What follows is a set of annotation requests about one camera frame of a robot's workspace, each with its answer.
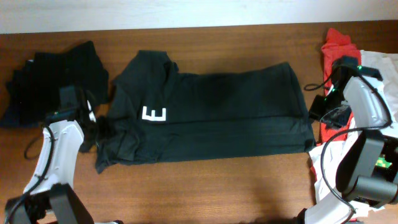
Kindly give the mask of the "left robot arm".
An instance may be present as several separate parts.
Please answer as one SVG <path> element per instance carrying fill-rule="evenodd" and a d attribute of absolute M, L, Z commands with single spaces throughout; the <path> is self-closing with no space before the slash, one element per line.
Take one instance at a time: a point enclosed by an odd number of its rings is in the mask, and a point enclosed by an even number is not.
<path fill-rule="evenodd" d="M 60 108 L 44 121 L 44 141 L 32 178 L 20 197 L 7 201 L 6 223 L 37 223 L 53 213 L 57 223 L 93 223 L 73 191 L 76 159 L 95 144 L 98 126 L 87 91 L 60 89 Z"/>

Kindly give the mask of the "black Nike t-shirt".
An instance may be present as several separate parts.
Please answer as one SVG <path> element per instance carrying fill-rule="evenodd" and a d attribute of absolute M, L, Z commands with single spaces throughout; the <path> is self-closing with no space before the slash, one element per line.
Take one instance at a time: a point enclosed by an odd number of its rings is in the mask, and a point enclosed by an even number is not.
<path fill-rule="evenodd" d="M 181 73 L 141 50 L 113 81 L 95 168 L 302 153 L 315 145 L 288 63 L 243 73 Z"/>

